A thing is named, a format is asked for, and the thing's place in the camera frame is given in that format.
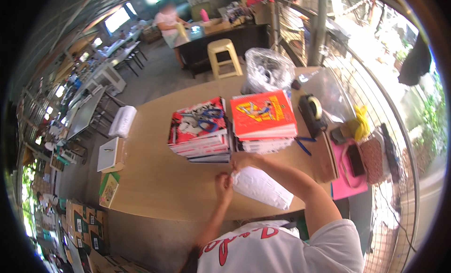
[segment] yellow cloth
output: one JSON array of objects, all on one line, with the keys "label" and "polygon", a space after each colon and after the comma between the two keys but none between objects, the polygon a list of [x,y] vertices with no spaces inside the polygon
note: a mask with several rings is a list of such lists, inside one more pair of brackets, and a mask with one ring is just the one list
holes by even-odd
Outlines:
[{"label": "yellow cloth", "polygon": [[359,127],[355,131],[354,139],[356,141],[360,141],[364,136],[369,135],[369,124],[368,119],[366,117],[367,107],[363,106],[359,108],[357,105],[354,105],[355,117],[359,123]]}]

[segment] brown pouch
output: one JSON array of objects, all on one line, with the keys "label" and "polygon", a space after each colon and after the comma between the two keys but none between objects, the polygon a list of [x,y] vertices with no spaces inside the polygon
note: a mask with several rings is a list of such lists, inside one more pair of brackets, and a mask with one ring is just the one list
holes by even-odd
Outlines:
[{"label": "brown pouch", "polygon": [[362,161],[367,171],[367,182],[369,184],[380,183],[383,179],[382,148],[376,138],[360,144]]}]

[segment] dark wooden table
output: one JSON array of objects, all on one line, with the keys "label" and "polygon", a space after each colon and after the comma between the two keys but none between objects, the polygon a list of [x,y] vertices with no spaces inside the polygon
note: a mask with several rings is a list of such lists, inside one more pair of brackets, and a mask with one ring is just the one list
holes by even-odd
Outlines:
[{"label": "dark wooden table", "polygon": [[[175,46],[188,66],[193,78],[198,73],[211,70],[206,46],[208,43],[228,38],[232,40],[238,56],[245,56],[245,52],[252,47],[269,48],[269,34],[267,25],[243,24],[226,31],[206,35],[203,27],[187,30],[188,40],[178,37]],[[217,54],[218,62],[230,60],[228,52]]]}]

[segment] pink bottle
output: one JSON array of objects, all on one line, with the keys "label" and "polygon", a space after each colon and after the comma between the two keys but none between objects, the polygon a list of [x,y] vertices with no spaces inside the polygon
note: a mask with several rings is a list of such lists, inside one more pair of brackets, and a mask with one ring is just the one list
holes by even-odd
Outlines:
[{"label": "pink bottle", "polygon": [[206,11],[204,9],[200,10],[199,14],[202,17],[202,21],[204,21],[204,22],[210,21],[210,19],[208,18],[208,14],[206,13]]}]

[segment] pink folder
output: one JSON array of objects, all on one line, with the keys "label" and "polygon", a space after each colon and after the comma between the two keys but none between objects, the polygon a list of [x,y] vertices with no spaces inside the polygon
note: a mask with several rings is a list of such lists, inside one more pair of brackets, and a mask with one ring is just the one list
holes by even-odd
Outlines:
[{"label": "pink folder", "polygon": [[338,174],[339,177],[335,181],[332,182],[332,191],[333,191],[333,197],[334,200],[339,200],[342,198],[347,198],[356,194],[363,193],[364,191],[368,190],[368,185],[366,182],[366,176],[360,175],[357,177],[354,177],[352,174],[352,167],[351,163],[349,162],[348,155],[345,154],[343,157],[343,161],[346,166],[346,170],[348,172],[348,178],[349,182],[353,187],[351,188],[348,184],[348,181],[345,177],[345,171],[343,170],[343,167],[341,166],[341,153],[343,152],[343,149],[345,148],[345,145],[335,145],[334,142],[332,144],[332,149],[334,150],[335,159],[338,166]]}]

